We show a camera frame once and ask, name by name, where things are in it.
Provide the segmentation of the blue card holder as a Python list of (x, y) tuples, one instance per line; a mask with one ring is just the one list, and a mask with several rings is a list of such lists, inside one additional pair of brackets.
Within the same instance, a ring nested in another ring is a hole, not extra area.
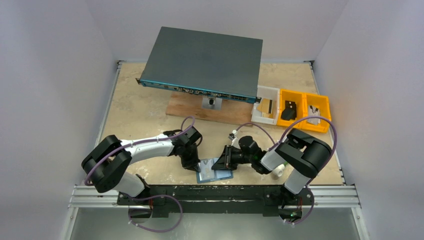
[(233, 172), (231, 170), (213, 170), (212, 166), (218, 161), (218, 158), (202, 159), (198, 163), (200, 172), (196, 173), (196, 182), (198, 184), (210, 183), (220, 180), (232, 179)]

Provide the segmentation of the grey card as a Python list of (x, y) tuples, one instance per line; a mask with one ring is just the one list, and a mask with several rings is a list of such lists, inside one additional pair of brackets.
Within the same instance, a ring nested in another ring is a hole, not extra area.
[(268, 114), (271, 115), (273, 113), (273, 101), (270, 99), (268, 102)]

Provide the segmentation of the white diamond VIP card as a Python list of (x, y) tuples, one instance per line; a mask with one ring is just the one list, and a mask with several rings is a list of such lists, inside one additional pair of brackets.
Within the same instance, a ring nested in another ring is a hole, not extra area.
[[(320, 109), (314, 105), (309, 105), (307, 107), (308, 116), (320, 116), (321, 112)], [(314, 126), (318, 126), (321, 123), (320, 118), (309, 118), (306, 120), (309, 124), (312, 124)]]

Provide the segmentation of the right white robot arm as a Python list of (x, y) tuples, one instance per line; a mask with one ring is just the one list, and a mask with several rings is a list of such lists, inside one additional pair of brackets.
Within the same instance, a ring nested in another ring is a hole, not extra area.
[(325, 167), (333, 150), (324, 141), (299, 129), (291, 129), (286, 139), (266, 151), (252, 136), (243, 136), (238, 146), (226, 145), (212, 170), (236, 170), (239, 164), (251, 164), (259, 174), (266, 175), (277, 167), (289, 164), (293, 171), (284, 182), (280, 196), (288, 204), (300, 198), (301, 190)]

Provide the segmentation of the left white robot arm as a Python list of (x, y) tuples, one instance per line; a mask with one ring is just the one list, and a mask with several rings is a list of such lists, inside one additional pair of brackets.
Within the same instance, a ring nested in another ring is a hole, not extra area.
[(184, 169), (199, 172), (198, 144), (202, 139), (193, 126), (137, 140), (109, 135), (85, 157), (81, 167), (87, 174), (87, 184), (99, 193), (116, 190), (142, 205), (149, 199), (150, 188), (141, 176), (128, 173), (128, 166), (155, 157), (177, 156)]

